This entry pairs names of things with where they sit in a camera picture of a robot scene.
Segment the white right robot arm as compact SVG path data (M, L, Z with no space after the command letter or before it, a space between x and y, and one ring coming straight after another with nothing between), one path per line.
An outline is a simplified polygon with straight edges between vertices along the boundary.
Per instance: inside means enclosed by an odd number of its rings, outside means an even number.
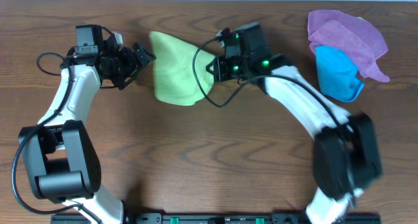
M218 37L225 53L206 66L216 82L254 84L280 102L313 139L317 189L306 208L310 223L337 223L357 197L381 176L381 159L371 118L350 114L314 89L284 55L272 55L262 37Z

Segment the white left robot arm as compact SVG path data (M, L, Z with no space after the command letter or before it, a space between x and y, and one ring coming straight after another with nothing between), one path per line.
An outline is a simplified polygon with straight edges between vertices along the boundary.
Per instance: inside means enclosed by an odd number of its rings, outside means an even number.
M17 190L17 164L24 159L29 184L37 199L74 208L91 223L126 223L123 202L101 183L101 165L85 123L103 80L124 89L155 54L139 43L72 47L61 58L61 83L47 113L35 126L21 129L12 162L12 190L30 212L47 215L26 204Z

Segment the green cloth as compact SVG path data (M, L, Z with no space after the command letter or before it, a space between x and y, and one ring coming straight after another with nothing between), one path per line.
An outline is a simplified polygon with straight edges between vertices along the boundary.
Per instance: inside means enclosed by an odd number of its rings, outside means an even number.
M214 85L214 77L206 66L215 55L171 35L150 33L155 97L165 103L192 106L204 98Z

